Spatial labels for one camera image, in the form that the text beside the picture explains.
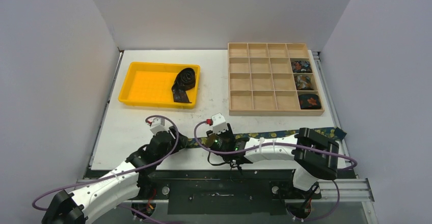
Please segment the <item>blue yellow floral tie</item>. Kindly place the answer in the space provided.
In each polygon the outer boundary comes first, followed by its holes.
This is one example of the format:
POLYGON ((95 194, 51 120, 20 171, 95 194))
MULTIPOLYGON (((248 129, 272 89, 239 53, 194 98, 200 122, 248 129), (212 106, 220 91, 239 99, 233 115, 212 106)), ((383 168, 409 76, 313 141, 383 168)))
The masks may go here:
MULTIPOLYGON (((322 128, 313 128, 314 131, 317 133, 320 133, 328 138, 331 138, 335 141, 341 141, 343 140, 347 133, 342 130, 339 127, 322 127, 322 128)), ((244 137, 252 137, 252 138, 277 138, 277 137, 284 137, 284 136, 290 136, 293 134, 297 134, 299 130, 281 130, 281 131, 273 131, 273 132, 254 132, 254 133, 237 133, 234 134, 234 137, 236 139, 238 138, 244 138, 244 137)), ((196 142, 195 139, 189 138, 186 143, 187 149, 193 149, 198 148, 199 145, 196 142)))

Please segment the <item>yellow plastic tray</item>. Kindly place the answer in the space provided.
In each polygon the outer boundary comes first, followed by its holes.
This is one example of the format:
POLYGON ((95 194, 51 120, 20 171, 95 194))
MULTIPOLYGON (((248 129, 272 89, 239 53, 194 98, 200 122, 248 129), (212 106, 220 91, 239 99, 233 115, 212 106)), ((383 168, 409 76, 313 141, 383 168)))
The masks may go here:
POLYGON ((132 62, 118 100, 129 106, 192 109, 197 102, 199 79, 199 65, 132 62), (195 87, 186 92, 191 103, 174 102, 171 87, 177 74, 188 67, 196 73, 195 87))

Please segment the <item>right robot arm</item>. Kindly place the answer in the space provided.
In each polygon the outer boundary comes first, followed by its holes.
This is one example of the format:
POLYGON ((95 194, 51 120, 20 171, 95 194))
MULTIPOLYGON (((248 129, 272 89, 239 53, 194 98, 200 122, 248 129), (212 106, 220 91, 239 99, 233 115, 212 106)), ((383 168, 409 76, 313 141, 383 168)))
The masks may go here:
POLYGON ((310 128, 271 138, 236 138, 231 128, 220 133, 209 130, 207 138, 200 142, 234 167, 260 161, 295 161, 298 167, 288 183, 289 194, 294 198, 301 198, 319 179, 337 178, 338 143, 310 128))

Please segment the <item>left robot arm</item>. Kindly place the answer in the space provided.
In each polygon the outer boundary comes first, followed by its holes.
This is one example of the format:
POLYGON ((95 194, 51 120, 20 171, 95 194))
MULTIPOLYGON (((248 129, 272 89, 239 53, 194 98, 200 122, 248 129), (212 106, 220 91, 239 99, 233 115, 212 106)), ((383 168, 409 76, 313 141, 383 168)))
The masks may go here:
POLYGON ((156 133, 149 144, 131 153, 102 178, 72 192, 56 193, 41 222, 93 223, 123 201, 149 197, 152 192, 149 174, 169 153, 186 148, 187 142, 187 137, 177 133, 174 127, 156 133))

